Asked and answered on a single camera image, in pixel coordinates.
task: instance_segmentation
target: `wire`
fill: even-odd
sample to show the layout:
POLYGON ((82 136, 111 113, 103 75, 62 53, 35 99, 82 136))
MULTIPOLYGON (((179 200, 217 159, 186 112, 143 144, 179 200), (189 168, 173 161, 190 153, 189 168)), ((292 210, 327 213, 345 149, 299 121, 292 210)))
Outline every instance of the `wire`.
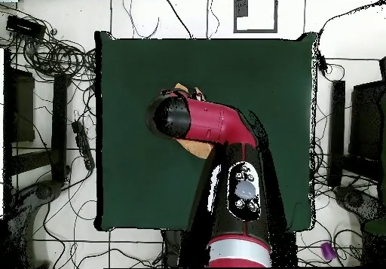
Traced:
POLYGON ((180 23, 185 27, 186 29, 186 32, 188 32, 189 34, 189 38, 192 38, 191 36, 191 33, 189 32, 188 28, 186 27, 186 25, 183 23, 183 21, 181 20, 181 18, 179 17, 179 15, 177 14, 176 10, 174 9, 174 6, 171 4, 171 2, 169 0, 167 0, 167 3, 169 3, 170 7, 172 8, 174 14, 177 16, 177 19, 180 21, 180 23))
POLYGON ((212 4, 213 4, 213 0, 210 3, 210 13, 212 13, 212 15, 216 18, 216 20, 217 20, 217 27, 216 27, 216 31, 210 35, 209 39, 211 39, 212 36, 217 33, 217 30, 219 29, 219 26, 220 26, 219 18, 213 13, 212 4))
POLYGON ((133 0, 130 0, 130 7, 129 7, 129 10, 127 10, 126 7, 124 6, 124 0, 122 0, 122 6, 124 7, 124 10, 126 11, 126 13, 129 15, 129 18, 130 18, 130 21, 131 21, 131 25, 133 25, 133 36, 132 36, 132 38, 134 38, 134 33, 136 33, 141 38, 151 38, 158 30, 158 26, 160 24, 160 18, 158 18, 157 26, 155 27, 155 29, 153 30, 153 32, 150 35, 148 35, 148 36, 140 35, 138 33, 138 30, 136 29, 136 25, 134 23, 133 16, 131 15, 131 5, 132 4, 133 4, 133 0))
POLYGON ((335 80, 332 81, 332 80, 330 80, 328 77, 326 77, 326 75, 329 75, 329 74, 332 73, 332 71, 333 71, 332 66, 340 67, 340 68, 343 70, 342 77, 341 77, 340 79, 338 79, 338 81, 341 81, 341 80, 343 79, 343 77, 345 76, 345 68, 344 68, 342 65, 327 63, 327 66, 329 66, 329 67, 331 68, 330 73, 325 72, 325 71, 322 71, 322 75, 323 75, 323 77, 324 77, 326 80, 328 80, 328 81, 330 81, 330 82, 334 82, 334 81, 335 81, 335 80))
MULTIPOLYGON (((338 232, 335 234, 335 236, 334 236, 334 238, 333 238, 333 241, 332 241, 332 244, 333 244, 334 250, 335 250, 336 255, 337 255, 336 258, 337 258, 339 264, 340 264, 342 267, 344 267, 344 265, 343 265, 343 263, 342 263, 342 257, 338 254, 338 249, 340 249, 340 250, 343 250, 343 249, 336 243, 336 239, 337 239, 337 237, 338 237, 340 234, 342 234, 342 233, 344 233, 344 232, 350 232, 350 233, 352 233, 352 234, 356 234, 360 239, 362 239, 362 235, 359 234, 358 232, 352 230, 352 229, 342 229, 342 230, 338 231, 338 232)), ((355 249, 356 254, 355 254, 355 255, 352 255, 352 254, 350 254, 350 253, 348 253, 348 252, 346 252, 346 251, 343 250, 343 252, 346 254, 346 257, 343 258, 343 260, 345 260, 345 259, 347 258, 347 254, 349 254, 349 255, 351 255, 351 257, 354 257, 356 260, 360 261, 360 253, 357 251, 357 248, 356 248, 356 247, 353 247, 352 245, 350 245, 350 249, 351 249, 352 252, 353 252, 352 249, 355 249)))

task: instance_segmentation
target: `silver band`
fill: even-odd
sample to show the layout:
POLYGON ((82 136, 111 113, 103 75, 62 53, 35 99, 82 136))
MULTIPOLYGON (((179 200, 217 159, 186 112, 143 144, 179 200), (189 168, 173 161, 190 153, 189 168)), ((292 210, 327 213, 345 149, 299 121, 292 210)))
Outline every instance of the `silver band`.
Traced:
POLYGON ((248 240, 230 238, 210 245, 210 261, 220 258, 239 258, 254 261, 264 267, 271 266, 269 251, 262 245, 248 240))

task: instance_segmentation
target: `control panel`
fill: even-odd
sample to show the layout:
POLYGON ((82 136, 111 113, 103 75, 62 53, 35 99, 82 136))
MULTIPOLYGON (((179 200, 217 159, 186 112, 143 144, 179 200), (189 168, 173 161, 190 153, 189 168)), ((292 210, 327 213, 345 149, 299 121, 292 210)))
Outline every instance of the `control panel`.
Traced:
POLYGON ((233 164, 228 171, 228 211, 237 219, 254 221, 260 217, 259 176, 245 161, 233 164))

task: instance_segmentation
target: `green table surface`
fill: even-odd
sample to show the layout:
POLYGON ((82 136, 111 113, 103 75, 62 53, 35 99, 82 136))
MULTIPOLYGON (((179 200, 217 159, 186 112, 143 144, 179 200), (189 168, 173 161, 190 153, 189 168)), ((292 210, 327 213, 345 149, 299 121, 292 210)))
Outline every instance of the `green table surface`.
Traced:
POLYGON ((290 229, 309 229, 315 38, 113 40, 101 32, 101 229, 187 228, 204 161, 177 141, 153 136, 145 119, 152 99, 176 83, 199 87, 209 101, 259 116, 268 133, 290 229))

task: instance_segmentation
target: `power strip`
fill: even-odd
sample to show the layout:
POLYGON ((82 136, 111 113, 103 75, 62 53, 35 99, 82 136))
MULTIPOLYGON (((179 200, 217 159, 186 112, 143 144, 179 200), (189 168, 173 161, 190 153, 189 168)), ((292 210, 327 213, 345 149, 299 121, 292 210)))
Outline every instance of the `power strip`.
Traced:
POLYGON ((81 156, 84 159, 84 166, 86 167, 86 170, 92 172, 95 168, 95 162, 93 160, 93 155, 91 154, 90 146, 88 144, 86 131, 79 121, 73 122, 71 126, 74 134, 76 134, 75 141, 79 151, 81 152, 81 156))

